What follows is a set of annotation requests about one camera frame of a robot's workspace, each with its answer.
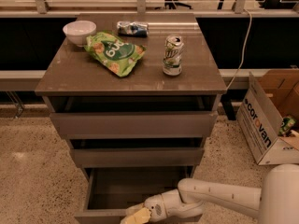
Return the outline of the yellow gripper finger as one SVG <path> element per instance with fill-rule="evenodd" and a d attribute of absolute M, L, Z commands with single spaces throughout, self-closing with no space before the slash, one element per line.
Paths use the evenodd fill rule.
<path fill-rule="evenodd" d="M 130 206 L 130 207 L 128 207 L 128 208 L 125 210 L 125 214 L 126 214 L 127 216 L 133 215 L 133 214 L 136 213 L 137 211 L 141 210 L 143 207 L 144 207 L 144 204 L 143 204 L 143 203 L 139 203 L 139 204 Z"/>

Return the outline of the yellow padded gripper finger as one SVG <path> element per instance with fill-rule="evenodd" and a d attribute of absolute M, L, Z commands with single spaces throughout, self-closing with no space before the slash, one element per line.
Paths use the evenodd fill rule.
<path fill-rule="evenodd" d="M 120 224 L 147 224 L 150 221 L 151 212 L 147 207 L 143 207 L 133 215 L 125 216 Z"/>

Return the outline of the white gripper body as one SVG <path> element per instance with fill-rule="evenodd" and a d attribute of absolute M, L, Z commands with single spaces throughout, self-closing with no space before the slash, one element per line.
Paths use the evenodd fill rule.
<path fill-rule="evenodd" d="M 157 194 L 144 201 L 144 206 L 150 211 L 150 221 L 159 222 L 170 217 L 189 218 L 203 214 L 203 201 L 185 203 L 177 189 Z"/>

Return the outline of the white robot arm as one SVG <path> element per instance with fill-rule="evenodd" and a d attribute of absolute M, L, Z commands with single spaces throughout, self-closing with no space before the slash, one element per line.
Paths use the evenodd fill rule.
<path fill-rule="evenodd" d="M 206 202 L 253 217 L 258 224 L 299 224 L 299 166 L 281 164 L 273 168 L 261 188 L 184 178 L 176 189 L 128 208 L 120 224 L 200 216 Z"/>

